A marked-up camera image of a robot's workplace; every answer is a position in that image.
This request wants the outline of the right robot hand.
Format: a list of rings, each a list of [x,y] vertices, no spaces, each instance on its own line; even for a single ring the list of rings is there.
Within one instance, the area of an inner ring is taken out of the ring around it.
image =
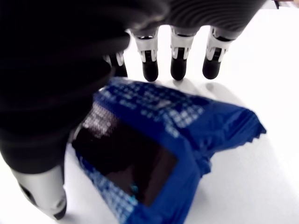
[[[0,3],[0,153],[25,197],[60,220],[67,208],[64,155],[93,94],[127,75],[135,38],[155,81],[157,33],[171,27],[171,75],[181,80],[194,36],[211,27],[203,74],[214,79],[262,0],[3,0]]]

